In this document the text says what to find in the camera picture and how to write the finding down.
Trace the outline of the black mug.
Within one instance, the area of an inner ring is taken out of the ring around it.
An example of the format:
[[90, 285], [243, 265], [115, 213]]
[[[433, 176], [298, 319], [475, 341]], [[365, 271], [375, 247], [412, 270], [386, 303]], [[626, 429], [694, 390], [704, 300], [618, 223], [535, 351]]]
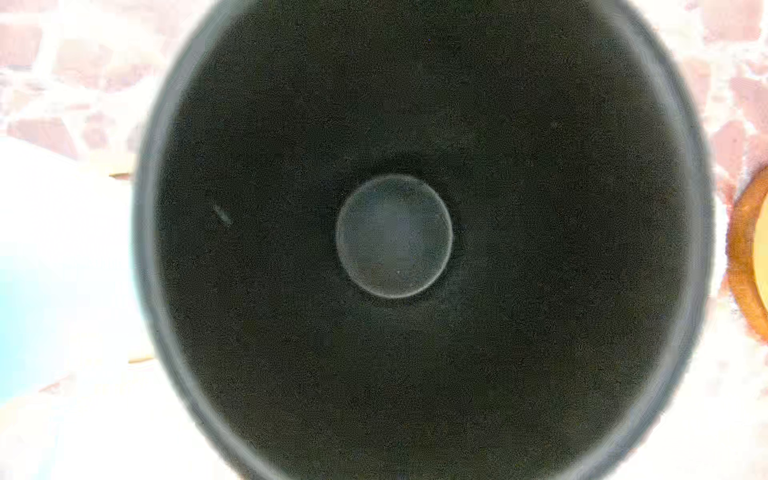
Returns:
[[249, 479], [601, 479], [710, 290], [703, 134], [624, 1], [221, 1], [134, 199], [156, 352]]

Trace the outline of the light blue mug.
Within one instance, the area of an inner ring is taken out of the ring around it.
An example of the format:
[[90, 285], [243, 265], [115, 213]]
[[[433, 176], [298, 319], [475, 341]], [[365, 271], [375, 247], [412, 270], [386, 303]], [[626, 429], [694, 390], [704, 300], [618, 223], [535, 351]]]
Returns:
[[1, 140], [1, 400], [151, 353], [134, 281], [130, 185]]

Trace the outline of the light wooden round coaster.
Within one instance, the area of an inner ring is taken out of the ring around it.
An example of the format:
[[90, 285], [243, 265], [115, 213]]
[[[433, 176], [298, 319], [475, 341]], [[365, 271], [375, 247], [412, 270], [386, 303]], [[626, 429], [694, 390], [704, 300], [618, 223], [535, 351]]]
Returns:
[[755, 335], [767, 342], [767, 307], [760, 295], [755, 263], [756, 232], [767, 198], [767, 166], [756, 171], [735, 201], [726, 236], [727, 281]]

